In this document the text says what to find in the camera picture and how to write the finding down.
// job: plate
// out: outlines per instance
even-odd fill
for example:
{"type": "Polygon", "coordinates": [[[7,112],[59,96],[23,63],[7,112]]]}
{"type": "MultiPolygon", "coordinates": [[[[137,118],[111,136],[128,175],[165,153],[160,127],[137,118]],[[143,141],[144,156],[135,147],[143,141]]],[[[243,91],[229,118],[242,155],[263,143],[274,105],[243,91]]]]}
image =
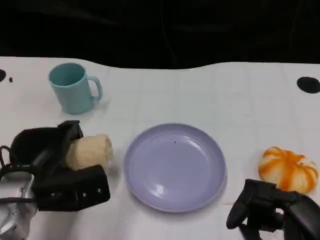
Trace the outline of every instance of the plate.
{"type": "Polygon", "coordinates": [[[223,190],[224,155],[205,132],[185,124],[161,124],[142,132],[124,158],[128,188],[143,203],[165,212],[198,209],[223,190]]]}

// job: bread roll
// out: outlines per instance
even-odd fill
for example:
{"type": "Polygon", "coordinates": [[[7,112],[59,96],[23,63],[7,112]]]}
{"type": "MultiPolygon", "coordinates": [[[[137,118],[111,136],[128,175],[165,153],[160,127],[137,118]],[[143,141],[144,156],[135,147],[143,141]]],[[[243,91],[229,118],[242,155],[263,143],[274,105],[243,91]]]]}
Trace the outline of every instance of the bread roll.
{"type": "Polygon", "coordinates": [[[259,163],[261,178],[284,191],[310,192],[318,182],[317,165],[302,154],[273,146],[259,163]]]}
{"type": "Polygon", "coordinates": [[[66,155],[66,163],[74,171],[101,165],[106,167],[113,158],[108,135],[86,136],[75,140],[66,155]]]}

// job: teal mug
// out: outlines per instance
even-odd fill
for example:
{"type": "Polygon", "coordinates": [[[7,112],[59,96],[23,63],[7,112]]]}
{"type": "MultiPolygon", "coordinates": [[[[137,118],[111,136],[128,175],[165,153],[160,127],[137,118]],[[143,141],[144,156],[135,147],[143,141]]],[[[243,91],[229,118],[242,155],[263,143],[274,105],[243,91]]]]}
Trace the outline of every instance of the teal mug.
{"type": "Polygon", "coordinates": [[[68,114],[82,114],[94,106],[94,101],[102,98],[100,81],[95,76],[87,76],[83,66],[76,63],[64,63],[49,73],[49,81],[62,111],[68,114]],[[88,80],[94,81],[98,96],[92,96],[88,80]]]}

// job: tabletop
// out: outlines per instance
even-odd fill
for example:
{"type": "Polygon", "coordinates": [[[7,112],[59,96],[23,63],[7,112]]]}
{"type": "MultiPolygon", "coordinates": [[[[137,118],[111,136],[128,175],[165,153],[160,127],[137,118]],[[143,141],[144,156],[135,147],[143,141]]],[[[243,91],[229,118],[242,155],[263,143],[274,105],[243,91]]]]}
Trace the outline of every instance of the tabletop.
{"type": "MultiPolygon", "coordinates": [[[[69,58],[0,57],[0,69],[7,73],[0,82],[1,145],[9,146],[23,129],[80,120],[85,136],[109,134],[115,152],[116,167],[107,172],[110,201],[79,212],[38,212],[30,240],[241,240],[237,229],[226,228],[226,219],[245,179],[259,179],[258,162],[266,148],[304,153],[320,166],[320,93],[297,87],[300,77],[320,79],[318,65],[228,62],[151,70],[69,58]],[[81,115],[63,113],[48,82],[49,71],[68,62],[83,65],[103,87],[102,100],[81,115]],[[137,134],[172,122],[212,136],[227,165],[223,195],[184,214],[140,203],[127,190],[122,171],[126,149],[137,134]]],[[[320,204],[319,185],[309,195],[320,204]]],[[[264,239],[281,239],[281,232],[265,233],[264,239]]]]}

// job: pumpkin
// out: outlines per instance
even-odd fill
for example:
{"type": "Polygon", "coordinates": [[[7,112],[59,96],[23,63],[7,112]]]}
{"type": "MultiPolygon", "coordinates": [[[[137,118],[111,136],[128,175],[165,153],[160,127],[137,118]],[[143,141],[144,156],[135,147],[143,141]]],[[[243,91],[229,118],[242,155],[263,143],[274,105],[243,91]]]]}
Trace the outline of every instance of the pumpkin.
{"type": "Polygon", "coordinates": [[[262,180],[284,191],[308,193],[318,182],[318,169],[313,161],[276,146],[264,152],[258,171],[262,180]]]}

